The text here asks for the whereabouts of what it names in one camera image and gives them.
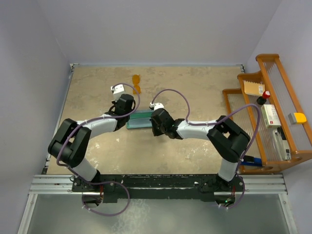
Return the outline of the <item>blue-grey glasses case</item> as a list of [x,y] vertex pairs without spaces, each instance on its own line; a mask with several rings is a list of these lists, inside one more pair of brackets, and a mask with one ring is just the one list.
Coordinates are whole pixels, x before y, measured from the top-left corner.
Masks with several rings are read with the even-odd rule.
[[129,115],[129,121],[126,123],[126,128],[130,129],[143,129],[151,128],[151,115],[152,110],[137,110]]

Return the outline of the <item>orange sunglasses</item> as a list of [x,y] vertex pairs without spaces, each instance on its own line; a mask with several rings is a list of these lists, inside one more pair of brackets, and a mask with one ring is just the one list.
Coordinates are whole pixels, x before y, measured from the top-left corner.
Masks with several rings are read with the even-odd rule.
[[138,94],[141,94],[141,89],[140,89],[140,75],[133,75],[132,76],[132,83],[134,88],[136,89]]

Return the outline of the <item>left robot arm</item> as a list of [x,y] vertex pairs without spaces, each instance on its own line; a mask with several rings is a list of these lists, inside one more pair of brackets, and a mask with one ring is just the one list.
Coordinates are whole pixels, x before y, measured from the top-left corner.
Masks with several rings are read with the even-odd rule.
[[48,153],[63,162],[63,166],[82,177],[89,191],[100,187],[100,172],[85,158],[89,140],[104,133],[115,132],[126,125],[136,101],[132,95],[122,94],[103,115],[85,120],[65,119],[48,146]]

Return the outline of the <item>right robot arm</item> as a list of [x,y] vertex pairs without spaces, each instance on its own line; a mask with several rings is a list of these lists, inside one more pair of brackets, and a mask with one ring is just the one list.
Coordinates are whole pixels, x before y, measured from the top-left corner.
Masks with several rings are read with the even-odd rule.
[[166,135],[170,139],[202,139],[212,143],[222,157],[217,186],[223,191],[234,185],[238,162],[248,148],[250,136],[235,122],[225,116],[209,122],[187,122],[183,118],[173,119],[163,108],[151,115],[154,136]]

